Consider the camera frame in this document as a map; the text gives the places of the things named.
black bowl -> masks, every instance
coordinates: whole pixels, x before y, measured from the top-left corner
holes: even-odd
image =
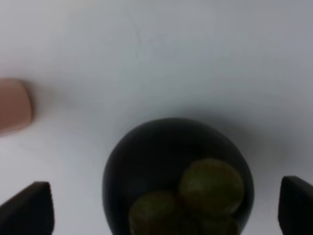
[[[213,157],[241,174],[245,197],[234,218],[241,230],[253,205],[253,179],[232,142],[197,121],[169,118],[145,123],[129,132],[111,153],[104,171],[103,205],[114,235],[130,235],[128,211],[141,195],[176,190],[183,172],[194,161]]]

black object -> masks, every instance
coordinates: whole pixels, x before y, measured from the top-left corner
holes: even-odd
[[[280,189],[278,220],[284,235],[313,234],[313,186],[285,176]]]
[[[0,207],[0,235],[51,235],[53,228],[48,182],[34,182]]]
[[[129,235],[128,211],[133,202],[150,191],[176,189],[186,168],[206,157],[229,163],[244,180],[244,201],[234,215],[242,230],[252,209],[254,187],[241,153],[225,136],[202,123],[169,118],[135,128],[109,157],[103,204],[112,233]]]

white background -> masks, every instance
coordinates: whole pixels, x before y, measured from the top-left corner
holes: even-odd
[[[239,147],[255,182],[244,235],[281,235],[284,175],[313,183],[311,0],[0,0],[0,76],[36,118],[0,138],[0,203],[51,182],[55,235],[109,235],[102,173],[136,125],[189,117]]]

pink object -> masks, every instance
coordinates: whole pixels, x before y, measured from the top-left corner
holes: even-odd
[[[15,79],[0,79],[0,134],[28,126],[32,120],[30,98]]]

white surface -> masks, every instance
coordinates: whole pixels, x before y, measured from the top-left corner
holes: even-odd
[[[208,121],[250,164],[244,235],[280,235],[280,180],[313,183],[310,0],[0,0],[0,76],[31,83],[32,126],[0,139],[0,202],[48,180],[55,235],[108,235],[106,159],[154,118]]]

